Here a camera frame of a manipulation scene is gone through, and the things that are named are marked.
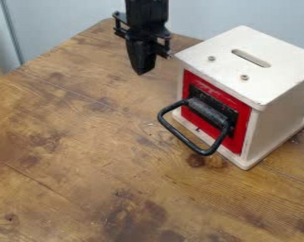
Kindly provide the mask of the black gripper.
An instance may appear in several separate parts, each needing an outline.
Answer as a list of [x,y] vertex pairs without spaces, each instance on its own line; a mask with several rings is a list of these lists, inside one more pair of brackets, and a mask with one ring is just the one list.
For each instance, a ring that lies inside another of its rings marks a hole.
[[126,11],[114,11],[114,34],[126,40],[128,57],[138,76],[154,68],[156,54],[172,56],[169,0],[125,0]]

